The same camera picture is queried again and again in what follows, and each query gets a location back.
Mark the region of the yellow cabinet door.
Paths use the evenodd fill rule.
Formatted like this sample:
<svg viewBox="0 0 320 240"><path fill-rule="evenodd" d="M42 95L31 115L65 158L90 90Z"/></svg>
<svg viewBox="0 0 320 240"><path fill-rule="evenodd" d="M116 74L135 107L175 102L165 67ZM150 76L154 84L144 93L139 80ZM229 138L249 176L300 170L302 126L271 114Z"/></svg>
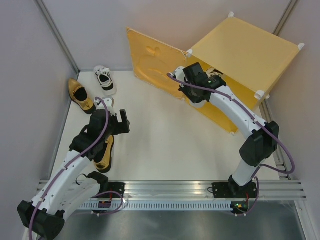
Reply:
<svg viewBox="0 0 320 240"><path fill-rule="evenodd" d="M179 84L170 79L167 73L187 65L185 52L129 27L126 34L135 76L177 99L182 99Z"/></svg>

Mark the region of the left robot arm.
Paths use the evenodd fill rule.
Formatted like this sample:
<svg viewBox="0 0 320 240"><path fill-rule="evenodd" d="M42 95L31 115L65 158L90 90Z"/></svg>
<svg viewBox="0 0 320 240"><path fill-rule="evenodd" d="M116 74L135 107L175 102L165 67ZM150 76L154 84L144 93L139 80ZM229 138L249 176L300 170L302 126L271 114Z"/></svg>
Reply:
<svg viewBox="0 0 320 240"><path fill-rule="evenodd" d="M28 229L28 239L34 234L43 240L54 240L62 231L65 222L85 201L91 198L109 198L117 195L124 205L124 194L110 188L109 178L93 171L82 183L71 190L83 170L102 157L107 150L107 140L130 131L130 122L124 109L121 119L104 109L96 110L66 154L61 167L31 201L21 201L17 207L22 224Z"/></svg>

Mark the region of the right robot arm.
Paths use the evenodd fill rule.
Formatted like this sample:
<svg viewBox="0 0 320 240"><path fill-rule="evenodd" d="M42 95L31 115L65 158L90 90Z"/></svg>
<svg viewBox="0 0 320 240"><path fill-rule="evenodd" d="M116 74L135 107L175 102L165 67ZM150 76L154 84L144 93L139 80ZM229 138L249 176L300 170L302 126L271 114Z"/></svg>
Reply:
<svg viewBox="0 0 320 240"><path fill-rule="evenodd" d="M193 106L210 103L242 133L245 142L239 150L241 161L228 180L229 194L235 198L241 197L259 165L277 150L279 125L253 113L236 97L220 74L207 74L198 62L187 67L179 66L174 70L173 77L180 81L178 90Z"/></svg>

